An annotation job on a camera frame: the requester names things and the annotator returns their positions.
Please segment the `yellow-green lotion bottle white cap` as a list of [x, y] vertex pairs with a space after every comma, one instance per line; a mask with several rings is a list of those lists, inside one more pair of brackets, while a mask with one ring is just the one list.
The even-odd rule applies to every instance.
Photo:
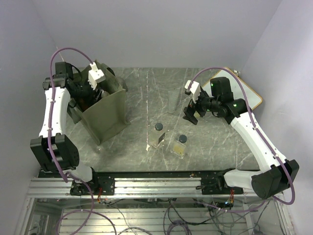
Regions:
[[107, 97], [107, 96], [109, 96], [109, 95], [110, 95], [109, 92], [107, 92], [107, 91], [101, 91], [101, 98], [105, 98], [105, 97]]

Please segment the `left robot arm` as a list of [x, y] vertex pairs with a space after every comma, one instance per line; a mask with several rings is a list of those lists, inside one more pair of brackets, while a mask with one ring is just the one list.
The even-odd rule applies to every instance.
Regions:
[[66, 118], [68, 109], [87, 108], [100, 99], [98, 85], [105, 75], [93, 62], [88, 67], [87, 79], [77, 82], [74, 68], [70, 63], [58, 62], [55, 75], [45, 79], [44, 122], [38, 138], [30, 141], [30, 148], [43, 171], [60, 173], [65, 178], [73, 175], [76, 180], [83, 180], [86, 193], [95, 194], [100, 183], [92, 177], [92, 168], [80, 162], [77, 147], [66, 136]]

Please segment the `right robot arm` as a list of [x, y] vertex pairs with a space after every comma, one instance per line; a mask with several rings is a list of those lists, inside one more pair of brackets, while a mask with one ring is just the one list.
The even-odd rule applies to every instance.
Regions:
[[185, 93], [192, 98], [184, 108], [184, 119], [193, 124], [198, 120], [194, 116], [198, 112], [201, 117], [211, 112], [225, 121], [243, 138], [253, 156], [259, 171], [226, 169], [215, 182], [216, 190], [228, 193], [233, 187], [253, 190], [261, 199], [274, 197], [276, 194], [293, 189], [293, 182], [299, 171], [296, 160], [288, 160], [272, 144], [246, 104], [246, 98], [234, 99], [231, 84], [226, 77], [211, 80], [211, 92], [208, 93], [196, 81], [187, 81]]

